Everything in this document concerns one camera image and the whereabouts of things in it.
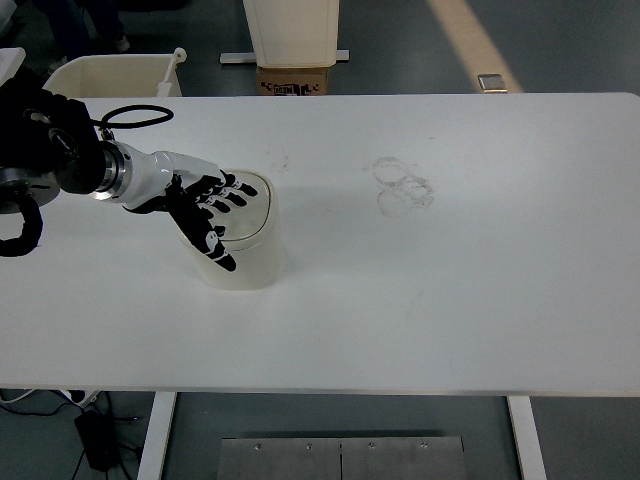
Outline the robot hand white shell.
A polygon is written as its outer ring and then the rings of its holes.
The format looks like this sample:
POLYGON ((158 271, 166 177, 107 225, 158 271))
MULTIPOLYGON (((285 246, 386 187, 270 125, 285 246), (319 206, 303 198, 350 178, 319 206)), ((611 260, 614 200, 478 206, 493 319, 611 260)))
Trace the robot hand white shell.
POLYGON ((124 208, 136 214, 168 213, 197 252, 225 271, 235 271, 236 261, 222 243, 226 227, 212 220, 247 206, 258 191, 206 160, 167 151, 129 152, 132 176, 119 194, 124 208))

